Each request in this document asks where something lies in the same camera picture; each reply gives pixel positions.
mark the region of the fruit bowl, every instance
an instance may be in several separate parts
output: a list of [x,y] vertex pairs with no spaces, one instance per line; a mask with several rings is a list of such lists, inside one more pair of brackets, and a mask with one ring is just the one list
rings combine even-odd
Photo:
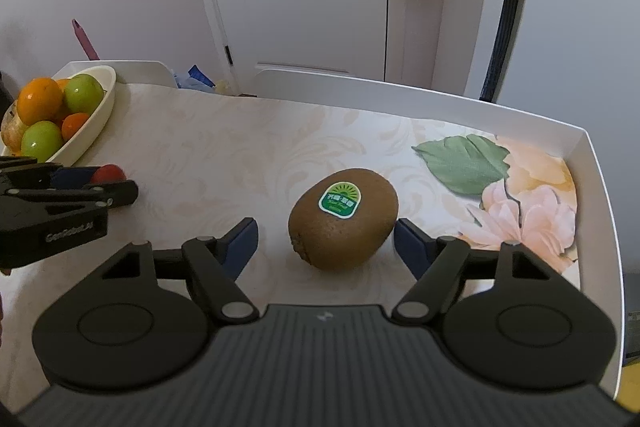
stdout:
[[[49,158],[49,162],[62,164],[65,167],[73,165],[84,152],[91,147],[91,144],[100,134],[102,128],[109,120],[111,111],[113,110],[113,102],[115,97],[114,87],[116,84],[116,72],[110,66],[94,66],[79,73],[90,74],[104,89],[104,97],[100,105],[95,109],[94,113],[84,123],[84,125],[76,132],[76,134],[66,142],[53,156]],[[9,113],[15,112],[15,102],[7,109],[5,118]],[[2,156],[11,156],[12,152],[9,147],[2,144]]]

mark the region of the floral tablecloth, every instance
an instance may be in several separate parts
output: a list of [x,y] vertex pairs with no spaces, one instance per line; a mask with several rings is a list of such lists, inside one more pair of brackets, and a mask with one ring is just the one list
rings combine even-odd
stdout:
[[[106,163],[122,166],[140,186],[132,207],[111,212],[107,237],[0,277],[0,401],[12,410],[47,386],[31,347],[36,318],[130,241],[177,248],[197,235],[220,237],[251,216],[260,243],[238,284],[259,308],[393,307],[415,280],[389,239],[346,273],[318,271],[292,250],[287,219],[293,204],[341,169],[383,175],[398,193],[399,217],[431,236],[461,235],[489,249],[517,239],[578,283],[575,190],[564,162],[456,124],[118,84],[111,118],[80,161]],[[460,168],[475,184],[460,187]],[[186,295],[181,283],[161,285]]]

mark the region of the green apple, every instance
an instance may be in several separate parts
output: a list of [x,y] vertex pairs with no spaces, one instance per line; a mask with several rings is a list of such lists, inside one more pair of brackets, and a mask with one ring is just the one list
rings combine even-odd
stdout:
[[71,113],[85,112],[91,115],[100,105],[104,91],[100,82],[90,74],[73,76],[65,87],[65,103]]
[[60,128],[53,122],[43,120],[34,123],[22,136],[22,156],[34,156],[38,163],[46,162],[64,144]]

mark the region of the green fruit sticker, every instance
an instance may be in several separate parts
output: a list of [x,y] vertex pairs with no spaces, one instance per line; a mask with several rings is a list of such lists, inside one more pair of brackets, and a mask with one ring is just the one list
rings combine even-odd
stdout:
[[350,182],[337,182],[325,190],[318,201],[320,210],[339,217],[349,219],[355,214],[362,196],[360,189]]

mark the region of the red tomato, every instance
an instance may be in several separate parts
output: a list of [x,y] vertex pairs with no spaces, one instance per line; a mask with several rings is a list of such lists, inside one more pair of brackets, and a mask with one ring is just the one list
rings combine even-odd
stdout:
[[94,175],[91,176],[90,183],[123,182],[126,179],[124,171],[117,165],[110,163],[98,168]]

